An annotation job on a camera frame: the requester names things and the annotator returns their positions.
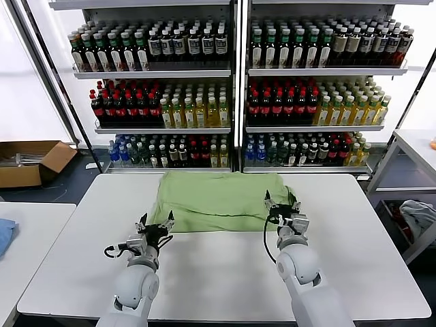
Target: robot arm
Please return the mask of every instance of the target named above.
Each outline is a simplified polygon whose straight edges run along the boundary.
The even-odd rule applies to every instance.
[[[300,214],[300,203],[276,204],[266,192],[265,204],[270,211],[267,221],[279,225],[280,254],[275,263],[292,298],[298,326],[354,327],[341,296],[328,284],[318,255],[307,244],[309,220]]]
[[[99,319],[98,327],[147,326],[151,303],[159,289],[157,257],[159,250],[172,238],[168,233],[174,225],[174,217],[171,212],[163,224],[145,223],[146,214],[136,224],[137,234],[104,251],[109,258],[119,258],[124,251],[130,251],[132,256],[127,260],[127,268],[116,278],[114,300]],[[112,255],[109,251],[118,251],[118,254]]]

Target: white label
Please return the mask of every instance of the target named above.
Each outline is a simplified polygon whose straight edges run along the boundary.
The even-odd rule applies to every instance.
[[[262,54],[261,48],[253,49],[253,68],[260,68],[260,56]]]
[[[266,49],[265,68],[273,68],[274,54],[274,48]]]
[[[289,48],[280,49],[279,68],[285,68],[287,63],[287,56],[289,55]]]
[[[79,72],[83,72],[83,60],[82,56],[80,56],[80,53],[78,52],[72,52],[74,62],[76,63],[77,69],[79,69]]]
[[[312,68],[315,61],[316,47],[309,48],[307,52],[306,68]]]
[[[165,124],[165,128],[171,128],[171,119],[170,114],[162,114],[163,123]]]
[[[324,68],[327,65],[329,54],[330,54],[329,47],[322,48],[321,55],[320,55],[320,64],[318,65],[319,68]]]
[[[134,72],[135,71],[135,61],[134,61],[134,56],[131,53],[131,51],[130,50],[124,51],[124,57],[125,57],[125,60],[127,62],[127,66],[129,68],[129,71]]]
[[[147,53],[143,50],[138,51],[139,62],[141,63],[142,70],[149,69],[149,60],[147,59]]]
[[[211,167],[212,168],[218,167],[218,158],[217,157],[211,157]]]
[[[375,110],[370,110],[368,112],[368,115],[365,117],[365,122],[363,123],[363,125],[370,125],[373,122],[375,116]]]
[[[348,125],[348,119],[351,113],[351,110],[344,110],[344,112],[342,113],[341,121],[339,122],[340,126]]]
[[[174,118],[174,124],[176,125],[176,128],[181,128],[182,127],[182,117],[180,116],[180,113],[175,112],[172,114],[173,118]]]
[[[151,160],[151,164],[153,165],[153,168],[156,168],[157,167],[157,158],[151,157],[150,160]]]
[[[292,55],[292,68],[298,68],[301,61],[302,48],[298,47],[294,49],[294,54]]]
[[[98,56],[98,59],[100,59],[100,63],[102,63],[103,70],[105,72],[109,72],[110,71],[110,67],[109,67],[108,58],[106,56],[106,52],[99,51],[99,52],[97,52],[97,56]]]
[[[86,51],[85,55],[87,56],[89,66],[91,67],[93,72],[98,72],[97,61],[95,60],[95,56],[92,52]]]
[[[122,72],[123,71],[123,64],[121,63],[121,58],[120,58],[120,54],[118,53],[118,51],[111,51],[110,55],[112,56],[112,59],[114,59],[114,64],[115,64],[116,70],[118,72]]]
[[[340,110],[333,110],[332,118],[330,119],[329,123],[330,126],[336,126],[338,124],[338,118],[340,113]]]

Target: cardboard box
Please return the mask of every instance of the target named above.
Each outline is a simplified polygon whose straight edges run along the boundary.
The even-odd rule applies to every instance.
[[[0,187],[38,186],[55,179],[77,151],[59,141],[1,142],[0,161],[17,153],[45,155],[40,164],[0,167]]]

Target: yellow bottle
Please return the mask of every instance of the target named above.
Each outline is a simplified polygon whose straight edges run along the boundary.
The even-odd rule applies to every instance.
[[[323,96],[322,102],[318,105],[315,116],[313,117],[314,126],[324,126],[326,124],[329,103],[330,97],[328,95]]]
[[[197,127],[196,116],[193,113],[191,98],[187,97],[185,99],[185,117],[186,117],[186,127],[195,128]]]
[[[219,124],[221,127],[229,127],[229,110],[225,97],[219,97]]]
[[[353,110],[353,101],[354,97],[352,95],[347,96],[347,100],[345,101],[344,105],[341,106],[341,112],[339,114],[338,118],[338,125],[339,126],[347,126],[349,121],[349,116],[352,113]]]
[[[198,128],[206,127],[206,109],[204,108],[203,99],[197,97],[196,99],[196,118]]]
[[[336,126],[338,124],[339,114],[341,113],[341,102],[342,102],[342,97],[338,95],[334,99],[333,107],[328,109],[328,113],[326,117],[326,125]]]
[[[377,112],[376,106],[378,101],[379,101],[379,96],[374,95],[369,102],[368,108],[365,110],[365,113],[363,114],[362,125],[370,125],[373,122],[374,116]]]
[[[377,113],[375,114],[372,125],[381,125],[383,123],[384,117],[388,113],[388,105],[389,105],[390,99],[391,99],[391,96],[389,96],[389,95],[387,95],[383,98],[383,101],[381,102],[381,106],[377,110]]]
[[[207,111],[209,127],[219,127],[219,113],[217,109],[217,104],[215,103],[215,97],[209,98]]]

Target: green towel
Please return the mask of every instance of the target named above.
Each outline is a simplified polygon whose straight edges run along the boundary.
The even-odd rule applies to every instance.
[[[266,190],[276,203],[295,201],[278,174],[168,172],[161,179],[149,223],[165,221],[172,210],[171,232],[262,231],[268,216]]]

